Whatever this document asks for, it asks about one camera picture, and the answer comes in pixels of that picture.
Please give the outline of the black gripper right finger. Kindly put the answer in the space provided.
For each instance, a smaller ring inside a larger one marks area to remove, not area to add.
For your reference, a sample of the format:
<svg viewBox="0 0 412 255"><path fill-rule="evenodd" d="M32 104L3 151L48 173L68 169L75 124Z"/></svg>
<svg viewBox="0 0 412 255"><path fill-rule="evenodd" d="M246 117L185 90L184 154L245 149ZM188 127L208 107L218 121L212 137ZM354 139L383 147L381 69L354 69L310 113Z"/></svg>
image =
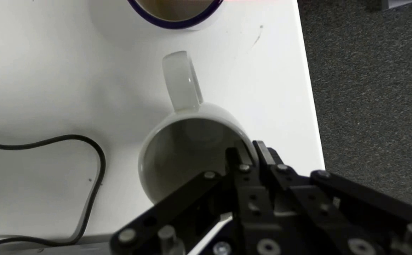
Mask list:
<svg viewBox="0 0 412 255"><path fill-rule="evenodd" d="M412 206L325 171L308 178L255 141L274 216L291 222L321 255L412 255Z"/></svg>

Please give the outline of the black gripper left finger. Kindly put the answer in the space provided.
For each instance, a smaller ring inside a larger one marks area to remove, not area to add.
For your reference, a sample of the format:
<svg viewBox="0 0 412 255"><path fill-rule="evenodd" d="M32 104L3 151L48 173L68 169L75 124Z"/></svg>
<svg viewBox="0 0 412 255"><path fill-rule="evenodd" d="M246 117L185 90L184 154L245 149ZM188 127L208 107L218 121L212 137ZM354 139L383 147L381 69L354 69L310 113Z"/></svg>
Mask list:
<svg viewBox="0 0 412 255"><path fill-rule="evenodd" d="M109 241L112 255L280 255L281 227L262 164L238 148L225 154L226 175L204 172L126 224Z"/></svg>

